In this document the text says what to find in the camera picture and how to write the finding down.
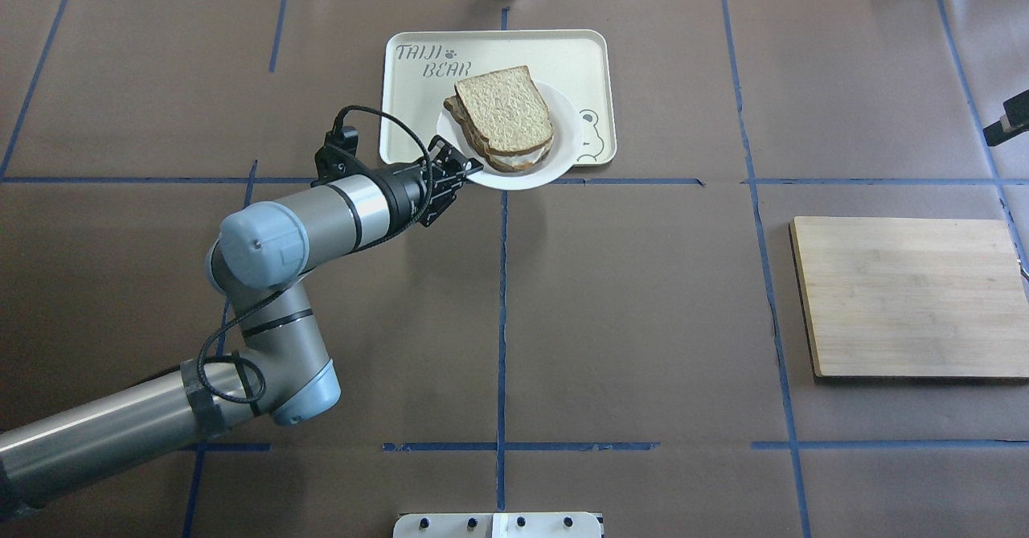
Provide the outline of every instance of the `bread slice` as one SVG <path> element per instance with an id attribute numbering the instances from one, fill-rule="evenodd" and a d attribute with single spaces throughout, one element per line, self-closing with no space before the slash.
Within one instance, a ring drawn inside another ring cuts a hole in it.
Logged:
<path id="1" fill-rule="evenodd" d="M 446 107 L 448 112 L 451 112 L 451 115 L 459 127 L 461 127 L 461 132 L 464 135 L 464 139 L 467 140 L 468 145 L 475 150 L 475 153 L 478 153 L 478 156 L 482 156 L 486 160 L 486 164 L 496 169 L 497 172 L 528 171 L 537 162 L 543 160 L 547 153 L 551 153 L 551 145 L 554 142 L 554 138 L 546 140 L 544 145 L 530 149 L 526 153 L 510 154 L 510 156 L 490 153 L 489 145 L 484 141 L 482 135 L 478 135 L 478 131 L 475 131 L 471 120 L 468 119 L 468 114 L 464 106 L 461 105 L 460 98 L 451 96 L 451 98 L 443 101 L 443 107 Z"/>
<path id="2" fill-rule="evenodd" d="M 457 97 L 448 98 L 450 104 L 443 105 L 462 123 L 469 145 L 487 159 L 524 156 L 553 141 L 551 110 L 532 82 L 528 66 L 461 79 L 454 88 Z"/>

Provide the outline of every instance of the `blue tape line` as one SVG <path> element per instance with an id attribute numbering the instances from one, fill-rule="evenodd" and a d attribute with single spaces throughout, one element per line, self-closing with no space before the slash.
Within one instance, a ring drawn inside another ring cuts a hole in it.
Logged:
<path id="1" fill-rule="evenodd" d="M 661 447 L 659 441 L 508 441 L 505 452 L 649 452 Z M 496 452 L 490 441 L 431 441 L 383 443 L 386 453 L 413 452 Z"/>
<path id="2" fill-rule="evenodd" d="M 754 179 L 760 186 L 871 185 L 871 186 L 992 186 L 992 179 Z"/>
<path id="3" fill-rule="evenodd" d="M 510 452 L 649 452 L 660 441 L 509 441 Z"/>
<path id="4" fill-rule="evenodd" d="M 699 179 L 556 179 L 555 185 L 687 185 L 706 186 Z"/>
<path id="5" fill-rule="evenodd" d="M 872 439 L 841 441 L 801 441 L 801 450 L 911 450 L 911 449 L 1029 449 L 1027 440 L 1008 439 Z M 789 450 L 788 441 L 755 441 L 751 450 Z"/>
<path id="6" fill-rule="evenodd" d="M 250 206 L 254 196 L 254 183 L 257 179 L 257 160 L 250 165 L 250 175 L 247 176 L 247 192 L 243 194 L 243 208 Z"/>
<path id="7" fill-rule="evenodd" d="M 204 474 L 204 456 L 207 442 L 197 444 L 197 458 L 193 460 L 193 477 L 189 482 L 189 499 L 186 502 L 186 516 L 182 523 L 182 538 L 189 538 L 192 532 L 192 518 L 197 512 L 197 497 L 200 495 L 200 480 Z"/>
<path id="8" fill-rule="evenodd" d="M 1026 266 L 1029 260 L 1026 260 L 1025 249 L 1022 246 L 1022 237 L 1019 235 L 1018 225 L 1015 224 L 1015 218 L 1012 216 L 1010 204 L 1007 202 L 1007 193 L 1004 193 L 1004 187 L 1000 180 L 1000 173 L 997 172 L 996 162 L 993 160 L 993 153 L 990 152 L 990 146 L 986 143 L 986 135 L 983 135 L 983 123 L 980 120 L 979 109 L 975 107 L 975 102 L 971 98 L 971 91 L 968 87 L 968 80 L 965 77 L 964 66 L 961 64 L 961 58 L 958 57 L 958 48 L 954 43 L 954 36 L 951 34 L 951 23 L 947 16 L 947 7 L 944 5 L 944 0 L 936 0 L 936 7 L 939 9 L 939 19 L 944 24 L 944 35 L 947 36 L 947 46 L 951 50 L 951 58 L 954 61 L 954 68 L 958 72 L 958 79 L 961 81 L 961 88 L 965 94 L 965 101 L 968 103 L 968 112 L 971 113 L 971 119 L 975 127 L 975 135 L 979 139 L 979 145 L 983 149 L 983 156 L 986 157 L 987 167 L 990 168 L 990 175 L 993 178 L 993 182 L 997 187 L 997 198 L 1000 200 L 1000 209 L 1004 213 L 1004 219 L 1007 220 L 1007 232 L 1010 234 L 1012 242 L 1015 244 L 1015 251 L 1018 252 L 1019 260 Z"/>
<path id="9" fill-rule="evenodd" d="M 22 134 L 22 124 L 25 123 L 25 116 L 29 113 L 29 105 L 32 103 L 32 96 L 33 94 L 36 94 L 39 76 L 43 72 L 43 65 L 46 63 L 46 56 L 50 53 L 50 46 L 54 44 L 54 39 L 58 35 L 58 28 L 61 25 L 61 17 L 64 16 L 66 6 L 68 6 L 68 0 L 61 0 L 61 5 L 58 6 L 58 13 L 54 15 L 54 23 L 50 25 L 50 33 L 46 36 L 46 42 L 43 43 L 43 50 L 39 55 L 39 61 L 36 62 L 36 72 L 32 73 L 32 80 L 29 81 L 29 91 L 25 94 L 25 101 L 22 101 L 22 110 L 17 113 L 17 119 L 14 121 L 14 129 L 11 131 L 10 140 L 7 141 L 7 150 L 3 154 L 3 162 L 0 162 L 0 178 L 3 178 L 3 175 L 7 172 L 7 165 L 10 164 L 10 157 L 14 154 L 14 146 L 17 145 L 17 136 Z"/>
<path id="10" fill-rule="evenodd" d="M 275 26 L 275 42 L 272 43 L 272 58 L 268 61 L 268 72 L 275 73 L 275 65 L 279 62 L 279 41 L 282 40 L 282 23 L 286 21 L 286 2 L 279 2 L 279 22 Z"/>
<path id="11" fill-rule="evenodd" d="M 782 332 L 779 328 L 779 314 L 775 304 L 775 288 L 772 286 L 772 270 L 769 266 L 768 244 L 765 241 L 765 225 L 761 223 L 760 200 L 757 196 L 757 178 L 754 173 L 753 155 L 750 152 L 750 138 L 743 123 L 743 91 L 740 86 L 740 70 L 736 62 L 736 46 L 733 43 L 733 25 L 729 13 L 729 0 L 721 0 L 722 19 L 725 23 L 725 42 L 729 48 L 729 63 L 733 70 L 733 88 L 736 92 L 736 114 L 740 124 L 740 138 L 747 164 L 747 183 L 750 187 L 750 202 L 753 205 L 754 226 L 757 230 L 757 249 L 761 256 L 761 272 L 765 274 L 765 297 L 772 312 L 772 326 L 775 336 L 776 359 L 779 362 L 779 389 L 782 392 L 782 406 L 786 416 L 786 433 L 789 436 L 790 461 L 793 465 L 793 482 L 796 489 L 796 504 L 801 515 L 801 530 L 804 538 L 811 538 L 811 519 L 808 515 L 808 498 L 804 491 L 804 474 L 801 470 L 801 451 L 796 442 L 796 426 L 793 423 L 793 402 L 789 395 L 789 376 L 786 373 L 786 355 L 783 353 Z"/>
<path id="12" fill-rule="evenodd" d="M 198 444 L 193 443 L 191 445 L 184 446 L 180 452 L 196 452 L 198 451 Z M 204 449 L 206 452 L 214 453 L 249 453 L 249 452 L 271 452 L 272 443 L 214 443 L 207 442 L 207 447 Z"/>
<path id="13" fill-rule="evenodd" d="M 207 176 L 7 176 L 3 182 L 20 185 L 241 185 L 247 179 Z"/>
<path id="14" fill-rule="evenodd" d="M 497 329 L 497 511 L 506 506 L 504 451 L 507 404 L 507 190 L 500 192 L 500 316 Z"/>
<path id="15" fill-rule="evenodd" d="M 253 196 L 254 189 L 254 179 L 257 176 L 257 160 L 250 165 L 250 175 L 247 175 L 247 189 L 243 196 L 243 208 L 247 208 L 250 205 L 250 200 Z M 230 303 L 228 297 L 225 297 L 225 303 L 221 307 L 221 325 L 224 326 L 225 322 L 228 321 L 228 307 Z M 221 332 L 218 336 L 218 348 L 216 350 L 216 355 L 223 355 L 225 351 L 225 339 L 227 337 L 227 332 Z M 189 485 L 189 500 L 186 503 L 186 518 L 182 525 L 182 538 L 188 538 L 190 532 L 192 531 L 192 518 L 197 509 L 197 495 L 200 493 L 200 479 L 204 472 L 204 456 L 207 454 L 209 445 L 207 441 L 201 441 L 196 443 L 197 460 L 193 463 L 193 478 L 192 482 Z"/>
<path id="16" fill-rule="evenodd" d="M 492 441 L 430 441 L 422 443 L 383 443 L 383 452 L 496 452 L 497 444 Z"/>
<path id="17" fill-rule="evenodd" d="M 257 185 L 306 185 L 304 176 L 261 176 Z M 242 176 L 5 176 L 0 182 L 15 185 L 242 185 L 250 179 Z"/>

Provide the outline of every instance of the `wooden cutting board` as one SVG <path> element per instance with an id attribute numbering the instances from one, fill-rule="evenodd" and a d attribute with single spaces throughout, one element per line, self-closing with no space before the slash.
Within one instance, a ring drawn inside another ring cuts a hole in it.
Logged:
<path id="1" fill-rule="evenodd" d="M 796 216 L 816 375 L 1029 378 L 1029 303 L 1002 220 Z"/>

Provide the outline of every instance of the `electrical cable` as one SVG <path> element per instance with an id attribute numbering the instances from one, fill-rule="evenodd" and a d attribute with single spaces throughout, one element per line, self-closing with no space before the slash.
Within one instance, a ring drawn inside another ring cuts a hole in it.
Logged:
<path id="1" fill-rule="evenodd" d="M 390 121 L 393 121 L 393 123 L 396 123 L 397 127 L 401 129 L 401 131 L 406 132 L 406 134 L 411 136 L 413 140 L 415 140 L 415 143 L 416 145 L 418 145 L 419 150 L 422 151 L 422 160 L 421 160 L 422 182 L 423 185 L 425 186 L 422 202 L 421 204 L 419 204 L 418 212 L 415 213 L 415 216 L 413 216 L 412 219 L 407 220 L 407 223 L 404 223 L 403 226 L 400 226 L 399 229 L 396 230 L 396 232 L 387 235 L 387 237 L 380 238 L 379 241 L 370 242 L 370 244 L 364 245 L 362 246 L 362 248 L 357 249 L 357 251 L 354 251 L 354 252 L 361 252 L 361 251 L 366 251 L 367 249 L 371 249 L 372 246 L 382 245 L 383 242 L 390 241 L 390 239 L 396 238 L 398 234 L 403 232 L 403 230 L 407 230 L 409 227 L 411 227 L 416 222 L 419 222 L 420 219 L 422 219 L 422 216 L 425 215 L 425 212 L 429 208 L 429 204 L 432 201 L 432 187 L 435 185 L 435 176 L 432 174 L 432 159 L 429 156 L 429 150 L 426 149 L 421 138 L 418 138 L 418 135 L 415 134 L 415 131 L 412 131 L 411 128 L 407 128 L 406 123 L 403 123 L 403 121 L 397 119 L 396 116 L 393 116 L 392 114 L 386 112 L 382 112 L 382 110 L 375 109 L 374 107 L 368 107 L 364 105 L 349 105 L 344 107 L 344 109 L 341 109 L 340 113 L 336 114 L 335 119 L 332 121 L 333 132 L 336 132 L 336 134 L 339 134 L 339 131 L 341 131 L 341 129 L 343 128 L 343 120 L 345 119 L 347 113 L 349 112 L 366 112 L 375 114 L 375 116 L 385 117 L 385 119 L 389 119 Z M 221 399 L 224 399 L 225 401 L 229 401 L 233 403 L 254 403 L 258 401 L 261 398 L 261 396 L 264 395 L 265 391 L 268 391 L 268 381 L 264 380 L 264 373 L 261 372 L 259 366 L 257 366 L 257 363 L 254 363 L 250 361 L 250 359 L 246 359 L 243 357 L 233 357 L 228 355 L 209 356 L 208 353 L 211 351 L 211 345 L 213 345 L 218 339 L 218 337 L 224 335 L 224 333 L 228 329 L 232 329 L 233 326 L 239 325 L 240 322 L 243 322 L 244 319 L 247 319 L 248 317 L 250 317 L 250 315 L 253 315 L 255 314 L 255 312 L 262 310 L 262 308 L 267 308 L 268 304 L 272 304 L 274 300 L 278 299 L 278 297 L 282 296 L 283 293 L 288 291 L 288 289 L 290 289 L 291 286 L 292 285 L 286 286 L 285 289 L 276 289 L 275 292 L 270 293 L 269 296 L 264 296 L 263 299 L 258 300 L 256 304 L 253 304 L 253 307 L 248 308 L 247 311 L 242 312 L 242 314 L 240 315 L 236 315 L 236 319 L 232 319 L 232 321 L 224 322 L 224 324 L 221 325 L 214 333 L 211 333 L 211 335 L 207 337 L 207 340 L 204 340 L 204 345 L 200 350 L 200 354 L 197 356 L 197 378 L 199 378 L 200 383 L 203 385 L 204 389 L 207 390 L 211 395 L 220 396 Z M 247 369 L 253 370 L 254 375 L 257 378 L 257 391 L 254 391 L 253 394 L 247 396 L 235 396 L 215 388 L 213 385 L 211 385 L 210 380 L 208 380 L 207 378 L 207 371 L 205 368 L 207 363 L 233 363 L 233 365 L 236 366 L 237 370 L 239 370 L 241 365 L 246 366 Z"/>

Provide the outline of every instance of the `white plate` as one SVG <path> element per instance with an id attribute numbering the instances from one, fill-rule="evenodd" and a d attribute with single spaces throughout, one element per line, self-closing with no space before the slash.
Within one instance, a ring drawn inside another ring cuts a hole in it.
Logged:
<path id="1" fill-rule="evenodd" d="M 547 182 L 561 178 L 582 151 L 582 120 L 575 105 L 555 86 L 542 81 L 536 81 L 536 88 L 543 101 L 551 108 L 551 123 L 554 124 L 554 142 L 551 153 L 535 167 L 522 172 L 500 172 L 490 167 L 482 156 L 468 145 L 467 140 L 457 120 L 442 109 L 436 120 L 436 134 L 442 136 L 452 145 L 458 147 L 467 157 L 475 157 L 483 162 L 481 172 L 468 176 L 471 182 L 478 185 L 495 187 L 495 189 L 530 189 L 543 186 Z"/>

